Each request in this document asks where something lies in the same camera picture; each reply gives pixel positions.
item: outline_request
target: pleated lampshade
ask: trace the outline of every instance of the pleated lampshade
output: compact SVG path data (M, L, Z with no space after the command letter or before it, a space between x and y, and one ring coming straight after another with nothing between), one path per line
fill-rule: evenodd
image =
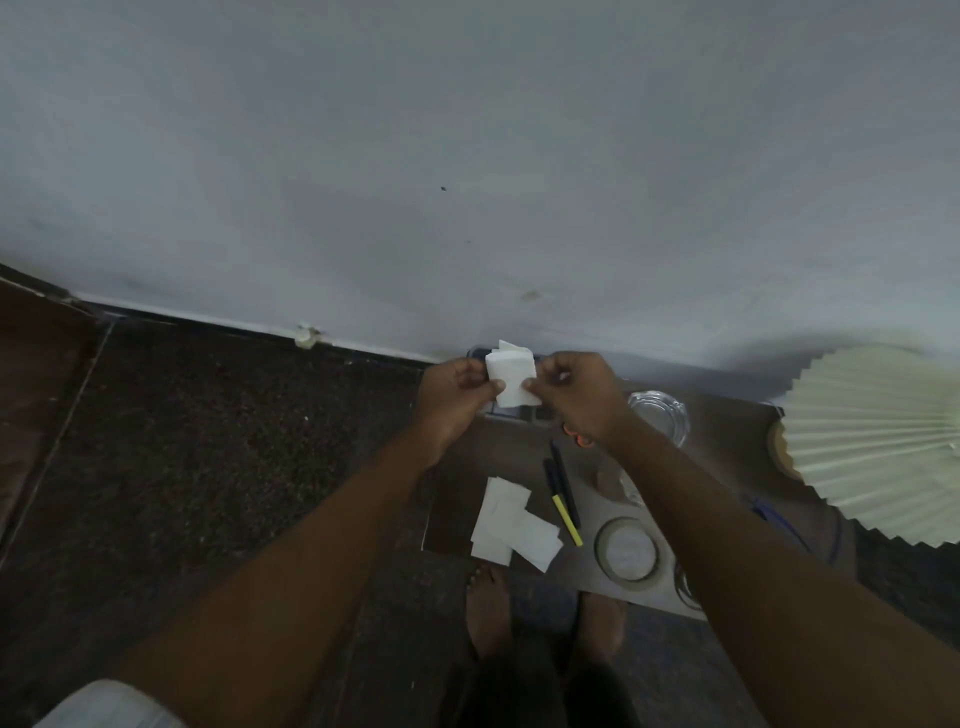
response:
M844 516L909 544L960 541L960 374L844 349L794 380L783 411L793 467Z

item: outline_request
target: foot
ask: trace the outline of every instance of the foot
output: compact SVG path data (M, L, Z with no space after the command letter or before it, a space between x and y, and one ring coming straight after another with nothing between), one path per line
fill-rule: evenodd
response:
M513 643L510 593L503 573L480 567L467 586L467 633L482 660L506 652Z
M571 669L612 660L623 644L627 626L627 602L594 594L581 594L580 598Z

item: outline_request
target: pen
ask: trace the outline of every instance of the pen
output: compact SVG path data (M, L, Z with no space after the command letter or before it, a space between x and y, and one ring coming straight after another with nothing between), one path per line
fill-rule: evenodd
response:
M550 488L553 504L557 506L557 512L560 514L560 518L564 521L566 530L570 532L570 538L573 539L574 544L577 546L582 546L584 544L584 540L580 538L580 534L577 532L577 527L573 525L573 521L570 520L570 516L564 507L564 502L560 499L560 492L558 491L559 478L557 477L557 464L549 457L543 460L543 474L546 475L546 484Z
M560 455L560 448L552 439L550 440L550 453L553 455L553 462L557 469L557 487L566 501L566 508L570 512L570 519L573 524L580 527L580 514L577 512L577 501L573 499L573 492L570 490L570 479L566 476L566 466L564 459Z

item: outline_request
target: tissue stack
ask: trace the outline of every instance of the tissue stack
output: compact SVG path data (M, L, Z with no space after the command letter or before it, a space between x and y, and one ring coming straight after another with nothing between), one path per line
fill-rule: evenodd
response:
M537 376L534 354L529 349L515 347L500 340L500 348L487 354L487 375L490 379L502 379L503 391L496 398L500 407L520 407L522 404L537 406L540 398L527 392L521 384L524 379Z
M560 528L526 510L530 491L502 477L487 479L480 515L473 528L470 554L495 564L510 566L514 551L541 571L564 545Z

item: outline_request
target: finger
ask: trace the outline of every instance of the finger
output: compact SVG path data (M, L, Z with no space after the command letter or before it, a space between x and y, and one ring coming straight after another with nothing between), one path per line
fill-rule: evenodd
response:
M554 352L537 364L537 376L549 381L557 381L562 374L572 371L584 354L584 352Z
M474 374L485 376L487 374L487 365L479 359L474 359L470 356L462 356L459 359L450 359L448 362L446 362L446 364L452 367L453 372L457 377Z
M479 384L483 384L485 381L487 381L486 372L467 372L466 374L457 376L457 384L465 389L472 389Z
M496 396L503 391L503 387L503 381L500 379L485 381L480 386L469 391L470 400L477 409L480 409L487 404L487 402L495 400Z
M546 379L536 378L527 379L523 382L523 388L531 394L539 397L544 403L553 406L557 394L557 388L546 381Z

